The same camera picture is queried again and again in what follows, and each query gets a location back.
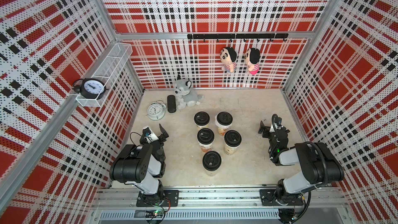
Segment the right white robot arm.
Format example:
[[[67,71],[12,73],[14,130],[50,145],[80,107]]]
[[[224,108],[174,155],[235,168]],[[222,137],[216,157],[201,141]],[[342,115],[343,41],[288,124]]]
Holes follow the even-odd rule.
[[[270,126],[260,122],[258,133],[269,141],[270,161],[276,166],[298,164],[301,168],[293,176],[279,180],[274,189],[260,191],[264,206],[303,205],[303,194],[344,179],[341,164],[325,143],[303,142],[289,148],[289,132],[277,114],[271,117]]]

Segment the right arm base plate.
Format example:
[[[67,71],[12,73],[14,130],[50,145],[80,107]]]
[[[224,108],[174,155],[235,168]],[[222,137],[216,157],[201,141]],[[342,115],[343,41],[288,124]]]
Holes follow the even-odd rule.
[[[276,189],[261,189],[260,200],[263,206],[303,206],[301,194],[276,193]]]

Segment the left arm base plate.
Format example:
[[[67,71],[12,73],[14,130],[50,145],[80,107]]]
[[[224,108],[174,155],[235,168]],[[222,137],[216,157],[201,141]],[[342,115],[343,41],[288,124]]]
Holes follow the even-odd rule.
[[[136,201],[137,207],[176,207],[179,201],[179,190],[160,190],[154,195],[139,193]]]

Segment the black cup lid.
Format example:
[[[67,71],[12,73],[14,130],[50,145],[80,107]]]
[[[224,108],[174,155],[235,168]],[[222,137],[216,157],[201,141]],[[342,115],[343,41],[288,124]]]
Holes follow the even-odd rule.
[[[230,126],[233,122],[233,117],[228,112],[220,112],[216,116],[216,122],[222,126]]]
[[[214,141],[215,135],[209,128],[202,128],[198,134],[197,139],[202,145],[210,145]]]
[[[224,141],[230,147],[238,147],[242,142],[242,137],[237,131],[229,130],[224,135]]]
[[[220,168],[222,163],[221,155],[216,151],[208,151],[202,159],[202,164],[205,170],[209,172],[216,171]]]
[[[209,124],[210,116],[206,112],[198,112],[194,115],[194,122],[195,124]]]

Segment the paper milk tea cup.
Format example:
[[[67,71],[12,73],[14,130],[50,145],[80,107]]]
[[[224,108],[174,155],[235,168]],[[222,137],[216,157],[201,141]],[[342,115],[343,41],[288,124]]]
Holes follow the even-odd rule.
[[[200,130],[203,129],[203,128],[208,128],[208,123],[207,123],[207,124],[204,124],[204,125],[196,124],[196,127],[197,127],[198,131],[200,131]]]

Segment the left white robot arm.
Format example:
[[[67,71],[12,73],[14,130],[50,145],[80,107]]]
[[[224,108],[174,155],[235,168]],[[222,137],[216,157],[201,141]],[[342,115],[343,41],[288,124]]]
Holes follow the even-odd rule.
[[[161,134],[157,136],[149,126],[144,127],[140,145],[125,145],[109,171],[111,180],[136,187],[141,200],[151,206],[160,206],[165,198],[159,179],[165,173],[164,143],[169,134],[161,125],[159,128]]]

